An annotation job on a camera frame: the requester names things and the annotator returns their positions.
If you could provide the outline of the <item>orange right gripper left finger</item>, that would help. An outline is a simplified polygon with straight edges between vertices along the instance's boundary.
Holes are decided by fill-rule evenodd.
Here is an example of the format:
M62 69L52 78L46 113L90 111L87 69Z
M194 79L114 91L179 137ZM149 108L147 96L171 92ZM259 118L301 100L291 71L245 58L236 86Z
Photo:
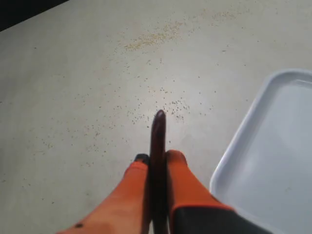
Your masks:
M147 234L149 156L138 154L114 190L85 218L60 234Z

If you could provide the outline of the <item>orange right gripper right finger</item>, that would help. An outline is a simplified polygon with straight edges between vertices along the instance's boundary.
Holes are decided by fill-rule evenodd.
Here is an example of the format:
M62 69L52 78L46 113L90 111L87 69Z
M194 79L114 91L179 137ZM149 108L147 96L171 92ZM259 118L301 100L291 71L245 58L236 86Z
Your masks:
M173 234L264 234L265 229L244 219L216 200L188 167L184 154L169 150L167 193Z

